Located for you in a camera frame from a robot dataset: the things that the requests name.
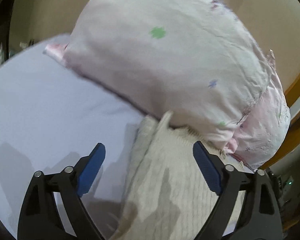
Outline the wooden bed frame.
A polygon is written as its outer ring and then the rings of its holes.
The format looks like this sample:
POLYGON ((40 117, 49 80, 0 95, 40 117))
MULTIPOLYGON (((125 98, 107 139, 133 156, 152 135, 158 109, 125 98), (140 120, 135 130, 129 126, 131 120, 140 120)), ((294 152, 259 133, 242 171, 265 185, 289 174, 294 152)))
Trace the wooden bed frame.
MULTIPOLYGON (((300 172, 300 74, 286 90, 286 99, 292 117, 288 133, 276 154, 261 168, 282 172, 292 167, 300 172)), ((300 203, 296 210, 280 209, 280 212, 284 236, 293 238, 300 229, 300 203)))

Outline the beige cable-knit sweater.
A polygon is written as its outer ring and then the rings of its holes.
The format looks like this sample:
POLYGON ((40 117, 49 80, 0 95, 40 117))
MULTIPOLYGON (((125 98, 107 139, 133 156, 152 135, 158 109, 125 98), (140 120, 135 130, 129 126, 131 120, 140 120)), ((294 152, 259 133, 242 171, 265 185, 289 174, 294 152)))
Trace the beige cable-knit sweater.
POLYGON ((171 117, 141 122, 113 239, 194 239, 217 201, 192 153, 201 136, 171 117))

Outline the lavender bed sheet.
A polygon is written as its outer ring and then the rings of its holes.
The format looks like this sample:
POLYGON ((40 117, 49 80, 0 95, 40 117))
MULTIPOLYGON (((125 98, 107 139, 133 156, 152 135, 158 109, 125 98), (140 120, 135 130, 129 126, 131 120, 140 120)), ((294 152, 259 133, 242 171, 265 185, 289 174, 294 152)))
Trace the lavender bed sheet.
POLYGON ((102 143, 105 161, 82 202, 109 237, 143 115, 45 55, 46 45, 34 45, 0 67, 0 220, 16 236, 33 174, 61 172, 102 143))

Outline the pink floral pillow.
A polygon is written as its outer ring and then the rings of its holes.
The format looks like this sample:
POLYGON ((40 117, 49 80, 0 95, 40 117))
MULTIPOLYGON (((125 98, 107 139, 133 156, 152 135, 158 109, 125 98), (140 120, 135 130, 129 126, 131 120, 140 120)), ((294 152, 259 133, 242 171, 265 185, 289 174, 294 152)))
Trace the pink floral pillow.
POLYGON ((148 114, 172 111, 173 126, 252 170, 289 128, 273 52, 220 0, 90 0, 69 42, 45 53, 148 114))

